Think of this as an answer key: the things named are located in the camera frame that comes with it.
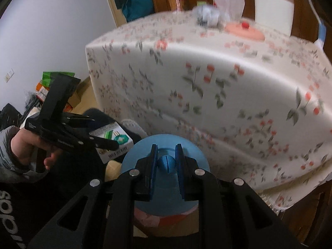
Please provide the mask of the person's left hand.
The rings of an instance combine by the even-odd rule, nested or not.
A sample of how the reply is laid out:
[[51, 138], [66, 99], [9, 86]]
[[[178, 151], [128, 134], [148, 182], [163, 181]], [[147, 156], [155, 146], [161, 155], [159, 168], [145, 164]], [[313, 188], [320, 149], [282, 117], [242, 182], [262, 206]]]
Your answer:
[[21, 165], [32, 162], [33, 151], [40, 148], [47, 152], [43, 164], [49, 170], [62, 154], [62, 150], [45, 142], [40, 136], [26, 129], [20, 129], [11, 139], [11, 151]]

